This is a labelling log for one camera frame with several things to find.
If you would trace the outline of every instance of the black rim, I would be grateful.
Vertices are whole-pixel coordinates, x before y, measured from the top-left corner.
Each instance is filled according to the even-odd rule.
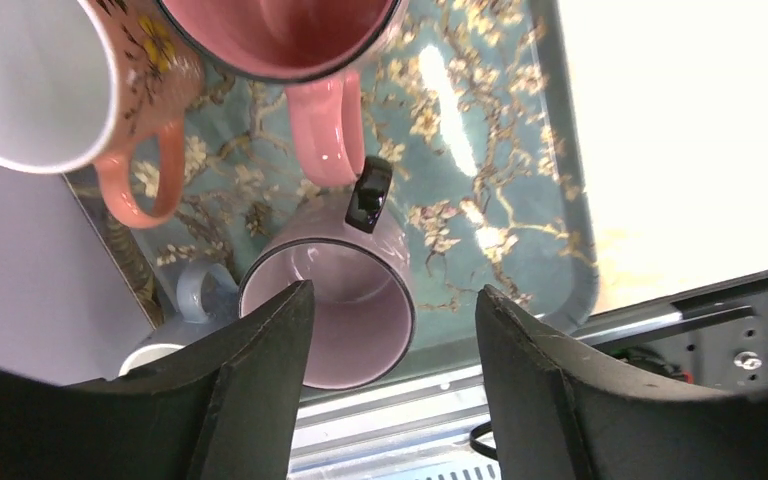
[[[241,70],[231,65],[230,63],[226,62],[222,58],[214,55],[213,52],[208,50],[204,45],[202,45],[199,41],[197,41],[189,33],[187,33],[187,31],[184,30],[181,24],[178,23],[178,21],[175,19],[175,16],[172,15],[169,12],[169,10],[166,9],[166,4],[163,0],[157,0],[156,3],[157,3],[157,6],[160,8],[160,11],[163,12],[163,15],[169,21],[169,23],[172,24],[172,26],[175,27],[175,30],[178,31],[178,34],[181,35],[199,53],[210,58],[214,63],[221,65],[223,68],[230,70],[236,75],[250,78],[252,80],[257,80],[259,82],[277,83],[277,84],[294,84],[294,83],[312,82],[314,80],[325,78],[329,75],[339,72],[340,70],[346,68],[347,65],[351,64],[352,62],[360,58],[360,56],[366,53],[366,51],[369,50],[369,47],[371,47],[372,44],[375,43],[376,40],[378,40],[378,38],[384,32],[384,29],[387,28],[387,26],[390,24],[390,20],[393,18],[393,14],[396,12],[396,9],[402,3],[402,0],[393,1],[393,3],[390,5],[389,10],[387,10],[387,14],[384,16],[384,20],[380,24],[375,26],[375,29],[373,30],[372,35],[370,35],[369,38],[367,38],[363,42],[363,44],[361,44],[361,46],[358,47],[357,50],[352,52],[352,54],[349,55],[345,61],[340,62],[337,65],[334,65],[332,67],[329,67],[325,70],[316,72],[311,75],[302,76],[302,77],[292,77],[292,78],[275,78],[275,77],[257,75],[251,72],[247,72],[245,70]]]
[[[287,242],[285,244],[279,245],[272,250],[269,250],[268,252],[264,252],[260,257],[258,257],[257,260],[255,260],[254,264],[252,264],[251,267],[249,267],[249,271],[246,273],[245,278],[243,278],[243,281],[240,282],[240,303],[237,308],[237,316],[240,318],[243,317],[243,292],[246,291],[246,285],[248,285],[249,281],[251,280],[251,277],[257,272],[257,270],[260,268],[261,265],[264,264],[267,260],[272,258],[273,255],[283,252],[284,250],[287,250],[292,247],[298,247],[299,245],[307,245],[310,243],[326,243],[331,245],[339,245],[346,248],[351,248],[352,250],[355,250],[357,252],[363,253],[364,255],[372,258],[375,260],[376,263],[384,267],[385,270],[390,274],[390,276],[396,281],[396,283],[399,285],[399,288],[402,289],[402,293],[405,295],[405,299],[408,302],[408,307],[410,309],[410,323],[411,323],[411,331],[410,335],[408,336],[408,342],[405,344],[405,348],[402,350],[401,355],[399,355],[399,358],[396,359],[395,362],[393,362],[393,365],[390,366],[384,373],[381,375],[373,378],[372,380],[369,380],[368,382],[359,383],[357,385],[354,385],[352,387],[348,388],[323,388],[323,387],[311,387],[309,385],[305,385],[308,388],[315,388],[317,390],[324,390],[324,391],[346,391],[351,390],[354,388],[360,388],[365,387],[369,384],[375,383],[378,380],[381,380],[382,378],[386,377],[390,372],[393,371],[400,363],[402,363],[402,360],[404,360],[405,355],[407,355],[408,350],[410,350],[410,346],[413,343],[413,336],[416,332],[416,306],[413,302],[413,297],[411,296],[410,289],[408,289],[408,286],[405,284],[404,280],[402,280],[402,277],[396,274],[396,271],[393,270],[390,265],[387,264],[384,260],[381,260],[380,258],[376,257],[375,255],[372,255],[369,251],[364,250],[363,248],[358,247],[357,245],[349,242],[345,242],[343,240],[337,240],[335,238],[324,238],[324,237],[311,237],[311,238],[305,238],[301,240],[293,240],[292,242]]]
[[[469,446],[475,450],[476,453],[480,453],[481,455],[484,455],[491,460],[498,461],[499,456],[496,454],[496,449],[479,440],[481,437],[492,431],[493,426],[490,424],[490,422],[482,423],[481,425],[473,428],[469,432]]]

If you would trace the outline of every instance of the pink mug handle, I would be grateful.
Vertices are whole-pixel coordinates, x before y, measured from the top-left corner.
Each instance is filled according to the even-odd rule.
[[[169,220],[184,189],[184,119],[157,131],[160,183],[152,212],[144,212],[131,192],[131,157],[134,146],[107,153],[93,162],[104,203],[117,220],[131,228],[152,228]]]
[[[296,156],[307,178],[320,187],[354,183],[365,155],[358,73],[284,90]]]

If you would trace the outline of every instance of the floral mug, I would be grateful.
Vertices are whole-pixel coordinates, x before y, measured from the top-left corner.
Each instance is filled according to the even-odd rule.
[[[184,183],[184,111],[204,68],[151,0],[0,3],[0,165],[57,174],[92,164],[122,223],[175,212]],[[151,213],[131,192],[136,145],[157,136]]]

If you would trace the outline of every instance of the almond blossom pattern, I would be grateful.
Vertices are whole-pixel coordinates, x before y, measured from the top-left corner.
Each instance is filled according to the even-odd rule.
[[[488,283],[547,317],[592,293],[576,293],[595,258],[572,117],[557,100],[565,73],[549,61],[562,58],[551,4],[413,0],[363,72],[366,151],[393,164],[388,204],[411,251],[416,350],[474,334]],[[330,192],[301,173],[281,87],[217,68],[187,116],[175,218],[134,232],[160,284],[195,257],[239,279],[300,203]],[[150,202],[157,152],[145,143],[135,159],[135,192]],[[70,175],[85,205],[100,202],[91,177]]]

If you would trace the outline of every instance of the mug handle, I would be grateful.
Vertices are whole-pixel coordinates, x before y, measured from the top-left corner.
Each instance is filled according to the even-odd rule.
[[[346,224],[364,233],[372,233],[387,203],[392,180],[393,166],[390,162],[371,155],[366,157],[363,172],[355,183],[346,210]]]
[[[204,311],[201,289],[204,279],[210,274],[216,280],[216,288],[227,293],[237,292],[237,283],[231,277],[228,269],[218,263],[204,259],[195,259],[190,262],[178,277],[178,285],[175,287],[175,299],[178,301],[178,310],[187,323],[208,323],[210,317]]]
[[[285,87],[296,156],[320,187],[341,187],[364,168],[360,75],[349,71]]]
[[[131,191],[131,158],[136,145],[105,154],[93,162],[104,203],[114,217],[132,228],[152,228],[169,220],[184,189],[184,118],[169,122],[156,135],[160,184],[151,214],[140,208]]]

